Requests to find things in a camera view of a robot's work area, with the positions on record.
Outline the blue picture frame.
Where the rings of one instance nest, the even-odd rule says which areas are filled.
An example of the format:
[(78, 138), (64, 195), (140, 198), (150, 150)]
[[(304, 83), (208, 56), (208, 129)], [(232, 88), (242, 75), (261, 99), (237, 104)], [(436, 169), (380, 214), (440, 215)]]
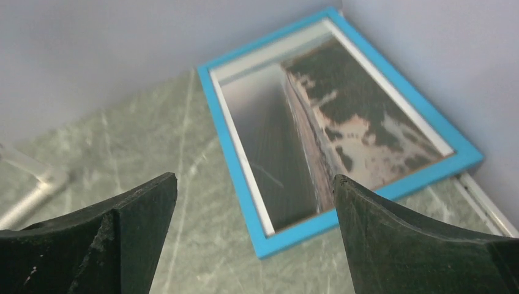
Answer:
[(260, 219), (253, 189), (248, 180), (244, 154), (237, 150), (231, 118), (220, 92), (217, 73), (229, 77), (231, 64), (257, 51), (283, 42), (294, 48), (317, 37), (332, 35), (350, 45), (365, 59), (368, 71), (398, 92), (430, 127), (453, 149), (451, 156), (387, 186), (371, 189), (389, 200), (397, 200), (425, 186), (456, 175), (482, 161), (482, 153), (462, 135), (337, 9), (328, 8), (262, 38), (243, 45), (198, 68), (228, 170), (237, 193), (245, 223), (258, 258), (267, 258), (338, 225), (335, 208), (299, 224), (267, 235)]

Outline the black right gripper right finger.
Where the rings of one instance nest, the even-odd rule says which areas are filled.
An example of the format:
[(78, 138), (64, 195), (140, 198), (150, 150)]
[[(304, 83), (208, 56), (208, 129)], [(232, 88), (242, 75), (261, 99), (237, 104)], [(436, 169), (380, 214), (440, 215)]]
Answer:
[(333, 195), (356, 293), (517, 293), (518, 240), (440, 222), (345, 175)]

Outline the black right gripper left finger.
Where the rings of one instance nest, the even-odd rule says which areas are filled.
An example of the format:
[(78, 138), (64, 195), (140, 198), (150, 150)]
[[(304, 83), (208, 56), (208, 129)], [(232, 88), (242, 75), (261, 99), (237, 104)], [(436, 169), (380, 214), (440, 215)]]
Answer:
[(1, 231), (2, 293), (148, 293), (177, 200), (164, 173), (72, 213)]

